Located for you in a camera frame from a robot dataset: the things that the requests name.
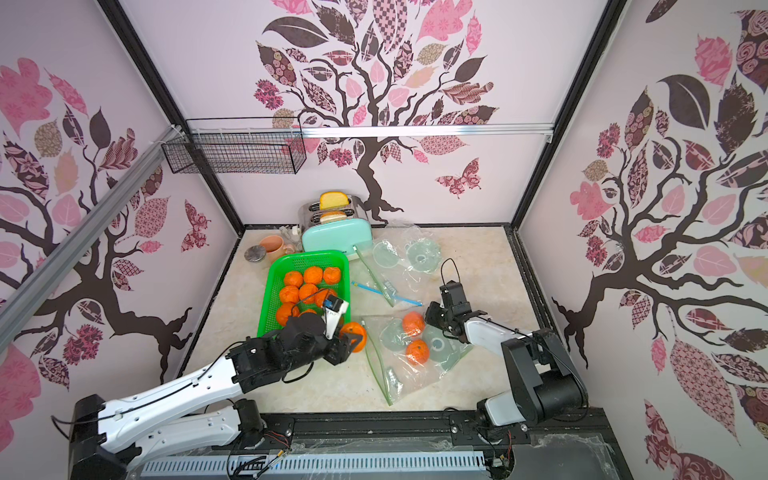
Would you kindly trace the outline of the orange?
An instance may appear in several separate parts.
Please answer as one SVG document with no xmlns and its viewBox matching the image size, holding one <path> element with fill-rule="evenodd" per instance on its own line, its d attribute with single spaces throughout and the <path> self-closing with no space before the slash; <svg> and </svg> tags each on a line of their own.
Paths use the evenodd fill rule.
<svg viewBox="0 0 768 480">
<path fill-rule="evenodd" d="M 299 300 L 305 304 L 312 303 L 318 291 L 319 288 L 316 284 L 305 283 L 298 290 Z"/>
<path fill-rule="evenodd" d="M 304 285 L 304 277 L 300 271 L 289 271 L 284 275 L 284 285 L 301 288 Z"/>
<path fill-rule="evenodd" d="M 346 323 L 342 327 L 341 333 L 351 340 L 351 345 L 353 346 L 354 353 L 359 353 L 365 348 L 368 335 L 365 327 L 360 323 L 357 323 L 357 322 Z"/>
<path fill-rule="evenodd" d="M 293 317 L 298 317 L 301 311 L 300 308 L 294 303 L 283 303 L 275 314 L 275 319 L 279 326 L 284 327 L 288 320 Z"/>
<path fill-rule="evenodd" d="M 336 285 L 342 279 L 342 271 L 338 267 L 327 267 L 323 270 L 323 282 L 328 285 Z"/>
<path fill-rule="evenodd" d="M 300 288 L 294 285 L 284 286 L 279 292 L 279 299 L 282 303 L 298 304 L 300 302 Z"/>
<path fill-rule="evenodd" d="M 318 266 L 310 266 L 303 272 L 305 284 L 320 284 L 323 281 L 324 270 Z"/>
<path fill-rule="evenodd" d="M 337 296 L 337 292 L 336 292 L 334 289 L 332 289 L 332 288 L 323 288 L 323 289 L 320 289 L 320 290 L 319 290 L 319 291 L 316 293 L 316 295 L 314 296 L 314 301 L 315 301 L 315 304 L 316 304 L 316 305 L 317 305 L 319 308 L 323 308 L 323 307 L 324 307 L 324 303 L 325 303 L 325 301 L 327 300 L 327 298 L 328 298 L 329 296 L 334 296 L 334 297 L 336 297 L 336 296 Z"/>
</svg>

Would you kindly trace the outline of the clear green-strip bag of oranges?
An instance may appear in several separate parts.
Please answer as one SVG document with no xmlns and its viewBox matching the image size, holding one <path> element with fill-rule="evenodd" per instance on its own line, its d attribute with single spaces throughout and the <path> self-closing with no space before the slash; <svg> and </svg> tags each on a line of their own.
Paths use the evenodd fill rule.
<svg viewBox="0 0 768 480">
<path fill-rule="evenodd" d="M 428 324 L 418 310 L 362 316 L 360 324 L 368 366 L 390 406 L 440 381 L 472 349 Z"/>
</svg>

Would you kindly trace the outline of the clear green-zip bag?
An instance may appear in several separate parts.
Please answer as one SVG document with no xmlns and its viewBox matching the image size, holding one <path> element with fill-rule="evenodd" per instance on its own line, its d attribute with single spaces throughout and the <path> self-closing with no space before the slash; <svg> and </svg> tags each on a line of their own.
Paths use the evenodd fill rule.
<svg viewBox="0 0 768 480">
<path fill-rule="evenodd" d="M 426 303 L 427 289 L 443 262 L 434 236 L 416 225 L 385 228 L 372 244 L 356 245 L 352 282 Z M 420 307 L 387 300 L 393 308 Z"/>
</svg>

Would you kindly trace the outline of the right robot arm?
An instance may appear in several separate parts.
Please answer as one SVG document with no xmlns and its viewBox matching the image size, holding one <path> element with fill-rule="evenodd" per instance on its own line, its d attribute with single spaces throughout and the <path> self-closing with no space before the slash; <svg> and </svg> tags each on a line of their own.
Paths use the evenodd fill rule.
<svg viewBox="0 0 768 480">
<path fill-rule="evenodd" d="M 428 306 L 426 323 L 504 362 L 509 389 L 478 403 L 485 424 L 537 425 L 588 406 L 587 388 L 553 330 L 527 332 L 488 319 L 471 307 L 463 285 L 454 280 L 440 286 L 440 297 Z"/>
</svg>

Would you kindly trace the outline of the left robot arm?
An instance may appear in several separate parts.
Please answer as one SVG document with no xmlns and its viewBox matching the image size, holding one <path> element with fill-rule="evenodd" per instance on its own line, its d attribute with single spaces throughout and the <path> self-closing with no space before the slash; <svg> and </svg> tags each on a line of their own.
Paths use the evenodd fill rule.
<svg viewBox="0 0 768 480">
<path fill-rule="evenodd" d="M 244 394 L 283 382 L 318 360 L 345 362 L 363 336 L 339 321 L 337 314 L 293 317 L 284 328 L 238 341 L 211 364 L 167 385 L 123 399 L 79 400 L 69 423 L 69 478 L 124 479 L 172 453 L 261 441 L 266 425 Z"/>
</svg>

